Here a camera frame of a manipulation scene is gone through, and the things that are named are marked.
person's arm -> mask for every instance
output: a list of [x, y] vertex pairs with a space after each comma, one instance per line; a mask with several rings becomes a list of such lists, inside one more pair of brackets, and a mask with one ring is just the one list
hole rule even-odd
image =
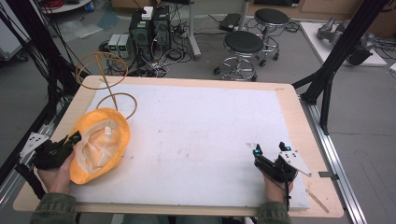
[[272, 182], [267, 176], [265, 181], [265, 197], [267, 203], [263, 204], [259, 210], [259, 224], [290, 224], [291, 219], [286, 209], [285, 191]]
[[46, 186], [47, 193], [32, 214], [31, 224], [74, 224], [76, 199], [69, 193], [70, 163], [73, 152], [59, 169], [38, 170], [38, 175]]

metal frame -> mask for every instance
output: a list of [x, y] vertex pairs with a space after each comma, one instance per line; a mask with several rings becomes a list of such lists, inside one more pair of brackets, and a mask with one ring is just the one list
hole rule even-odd
[[340, 161], [340, 158], [338, 157], [337, 151], [334, 147], [334, 144], [332, 143], [332, 139], [320, 127], [320, 111], [318, 110], [318, 107], [316, 105], [310, 105], [304, 101], [302, 101], [302, 105], [306, 108], [306, 110], [308, 110], [307, 112], [309, 112], [311, 122], [315, 126], [322, 146], [322, 151], [327, 159], [327, 163], [330, 166], [332, 174], [336, 175], [337, 177], [334, 179], [334, 184], [336, 184], [339, 189], [339, 193], [341, 194], [340, 196], [342, 196], [343, 199], [344, 207], [348, 211], [351, 221], [355, 224], [366, 224], [366, 218], [361, 210], [361, 206], [359, 205], [353, 188], [349, 184], [347, 174], [344, 170], [343, 164]]

stool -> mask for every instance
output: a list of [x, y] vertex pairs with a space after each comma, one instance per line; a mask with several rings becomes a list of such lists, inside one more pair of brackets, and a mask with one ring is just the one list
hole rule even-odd
[[234, 57], [227, 58], [219, 67], [215, 68], [216, 75], [222, 73], [222, 78], [229, 78], [236, 81], [257, 79], [256, 70], [247, 58], [254, 58], [259, 55], [263, 48], [262, 40], [253, 33], [245, 31], [234, 31], [224, 37], [224, 48], [234, 54]]
[[266, 64], [265, 57], [267, 56], [268, 52], [273, 52], [276, 50], [276, 54], [274, 55], [273, 59], [277, 60], [279, 57], [279, 44], [268, 34], [273, 30], [270, 29], [277, 29], [279, 27], [283, 27], [286, 23], [289, 22], [289, 17], [276, 9], [272, 8], [262, 8], [257, 10], [254, 13], [254, 20], [264, 26], [262, 30], [262, 42], [264, 43], [264, 48], [262, 52], [264, 52], [264, 58], [260, 61], [260, 66], [263, 67]]

sleeve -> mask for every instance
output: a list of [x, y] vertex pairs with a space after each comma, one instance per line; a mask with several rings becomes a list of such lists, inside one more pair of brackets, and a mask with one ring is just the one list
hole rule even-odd
[[46, 193], [30, 218], [30, 224], [74, 224], [76, 198], [61, 193]]
[[286, 206], [283, 203], [265, 203], [259, 210], [258, 224], [290, 224]]

